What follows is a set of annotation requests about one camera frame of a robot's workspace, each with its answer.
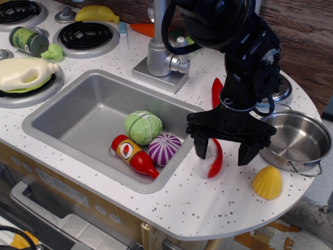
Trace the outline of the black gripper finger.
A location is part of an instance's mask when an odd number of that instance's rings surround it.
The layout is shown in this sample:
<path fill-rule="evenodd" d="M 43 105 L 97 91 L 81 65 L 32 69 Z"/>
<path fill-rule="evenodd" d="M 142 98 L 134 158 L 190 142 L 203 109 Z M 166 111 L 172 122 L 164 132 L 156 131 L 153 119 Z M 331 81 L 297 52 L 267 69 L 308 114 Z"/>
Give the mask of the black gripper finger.
<path fill-rule="evenodd" d="M 194 137 L 196 155 L 201 159 L 206 158 L 208 141 L 209 141 L 208 138 L 202 137 L 201 135 L 195 135 Z"/>
<path fill-rule="evenodd" d="M 261 144 L 249 144 L 242 142 L 238 151 L 238 165 L 245 166 L 250 163 L 260 150 L 264 148 Z"/>

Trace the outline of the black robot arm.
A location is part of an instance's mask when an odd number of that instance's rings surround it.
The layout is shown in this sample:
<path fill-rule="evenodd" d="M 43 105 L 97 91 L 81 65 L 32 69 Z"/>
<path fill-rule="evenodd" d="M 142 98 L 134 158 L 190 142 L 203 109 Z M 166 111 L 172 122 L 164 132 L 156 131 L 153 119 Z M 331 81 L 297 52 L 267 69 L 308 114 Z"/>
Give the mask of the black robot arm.
<path fill-rule="evenodd" d="M 192 45 L 173 47 L 168 29 L 180 10 Z M 194 139 L 197 156 L 205 158 L 209 139 L 240 143 L 238 164 L 247 165 L 271 142 L 276 129 L 251 115 L 257 104 L 279 91 L 280 41 L 255 13 L 255 1 L 171 1 L 162 22 L 162 40 L 173 54 L 185 55 L 202 47 L 225 55 L 226 81 L 219 105 L 187 116 L 186 132 Z"/>

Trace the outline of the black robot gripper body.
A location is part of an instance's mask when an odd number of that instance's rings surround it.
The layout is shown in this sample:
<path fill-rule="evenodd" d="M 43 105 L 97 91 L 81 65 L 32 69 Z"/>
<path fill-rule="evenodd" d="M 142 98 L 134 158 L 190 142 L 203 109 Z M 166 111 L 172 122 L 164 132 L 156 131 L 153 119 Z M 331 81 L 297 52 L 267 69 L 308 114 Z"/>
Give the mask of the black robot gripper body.
<path fill-rule="evenodd" d="M 226 101 L 216 108 L 187 116 L 186 133 L 200 145 L 205 139 L 239 142 L 246 150 L 261 150 L 271 143 L 276 128 L 251 115 L 257 112 L 257 102 L 237 109 Z"/>

